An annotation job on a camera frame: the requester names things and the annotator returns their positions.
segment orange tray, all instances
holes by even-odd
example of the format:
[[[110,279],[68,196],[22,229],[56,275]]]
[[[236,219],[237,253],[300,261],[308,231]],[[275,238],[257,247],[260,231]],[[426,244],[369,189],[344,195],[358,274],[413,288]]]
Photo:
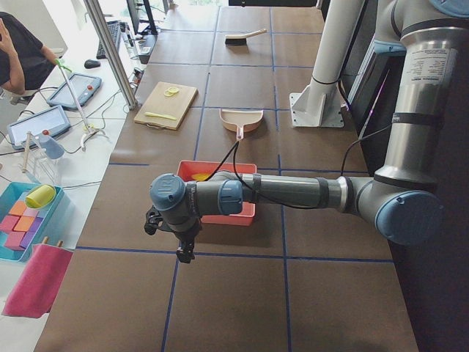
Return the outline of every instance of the orange tray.
[[[194,180],[193,176],[197,174],[211,174],[219,163],[210,161],[189,161],[182,160],[177,168],[177,175],[184,181]],[[233,172],[233,164],[223,164],[220,170]],[[252,174],[257,172],[257,166],[254,164],[236,164],[236,171],[240,174]],[[243,211],[239,214],[231,215],[206,215],[202,217],[205,224],[225,224],[249,226],[254,220],[256,205],[243,202]]]

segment dustpan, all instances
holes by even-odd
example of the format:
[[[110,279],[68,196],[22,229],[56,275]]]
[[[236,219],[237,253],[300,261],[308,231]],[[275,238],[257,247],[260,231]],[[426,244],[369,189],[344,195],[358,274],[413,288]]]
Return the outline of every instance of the dustpan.
[[[243,111],[220,109],[220,119],[223,126],[236,132],[236,140],[244,138],[245,132],[250,132],[259,127],[264,115],[263,110]]]

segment hand brush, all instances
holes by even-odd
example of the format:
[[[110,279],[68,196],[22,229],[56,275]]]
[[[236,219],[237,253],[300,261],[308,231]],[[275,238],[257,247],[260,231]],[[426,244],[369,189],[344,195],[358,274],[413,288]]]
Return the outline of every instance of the hand brush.
[[[259,31],[245,33],[245,34],[227,34],[225,35],[225,45],[247,45],[248,41],[246,40],[249,37],[259,35],[267,32],[266,29],[260,29]]]

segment white desk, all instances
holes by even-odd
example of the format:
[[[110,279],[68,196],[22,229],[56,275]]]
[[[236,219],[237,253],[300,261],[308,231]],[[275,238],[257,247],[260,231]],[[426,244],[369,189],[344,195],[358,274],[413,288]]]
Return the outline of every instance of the white desk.
[[[114,93],[119,91],[119,87],[112,73],[108,60],[100,60],[101,66],[87,70],[84,68],[86,59],[94,59],[97,50],[98,38],[92,27],[87,27],[82,31],[81,36],[70,45],[69,51],[64,55],[65,64],[77,73],[85,73],[91,76],[99,76],[103,83],[101,88],[95,93],[93,99],[84,107],[85,114],[89,114],[97,109],[101,104],[107,101]],[[130,76],[134,67],[142,68],[138,60],[131,60],[124,43],[119,47],[119,55],[125,71]],[[64,81],[59,68],[55,68],[43,87],[57,87]],[[52,94],[53,90],[44,91],[45,97]],[[89,122],[96,128],[103,127],[101,112],[111,105],[111,101],[104,105],[96,114],[89,118]],[[47,109],[45,99],[41,94],[36,94],[31,103],[25,108],[34,113]],[[112,106],[104,113],[106,127],[104,131],[106,136],[99,133],[86,142],[86,151],[79,150],[77,153],[65,153],[56,163],[48,162],[55,175],[53,180],[41,168],[32,170],[32,174],[41,183],[54,183],[57,186],[75,186],[88,182],[101,181],[108,165],[109,156],[114,149],[114,145],[119,137],[120,131],[127,116],[127,105],[122,94],[116,95]],[[84,133],[83,123],[78,112],[66,111],[73,126],[66,134],[57,138],[57,141],[64,146],[66,150],[74,151],[80,147],[80,139]],[[0,144],[0,153],[11,152],[11,146],[3,141]],[[0,157],[0,163],[3,168],[0,175],[5,178],[17,181],[31,183],[32,180],[27,174],[22,173],[23,153],[5,155]],[[8,186],[8,182],[0,178],[0,192]],[[83,229],[96,196],[99,185],[80,187],[65,190],[65,194],[70,200],[67,209],[67,226],[62,239],[64,247],[73,249]],[[11,289],[18,281],[23,272],[25,263],[7,262],[0,260],[0,310],[3,309]],[[0,341],[1,350],[9,351],[32,351],[36,345],[48,315],[40,319],[11,318],[0,315]]]

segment pink block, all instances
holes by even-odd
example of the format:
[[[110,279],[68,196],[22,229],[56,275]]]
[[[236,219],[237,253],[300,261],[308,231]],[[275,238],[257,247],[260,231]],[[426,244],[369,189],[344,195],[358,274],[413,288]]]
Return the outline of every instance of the pink block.
[[[26,208],[23,215],[24,216],[31,216],[31,217],[35,218],[38,213],[39,213],[38,209]]]
[[[14,215],[5,216],[0,223],[0,231],[3,231],[3,232],[12,231],[13,227],[16,226],[19,219],[20,219],[19,216],[14,216]]]
[[[21,246],[21,241],[23,240],[25,232],[21,231],[10,231],[8,232],[7,241],[3,247],[11,249],[13,251],[24,251],[24,248]]]

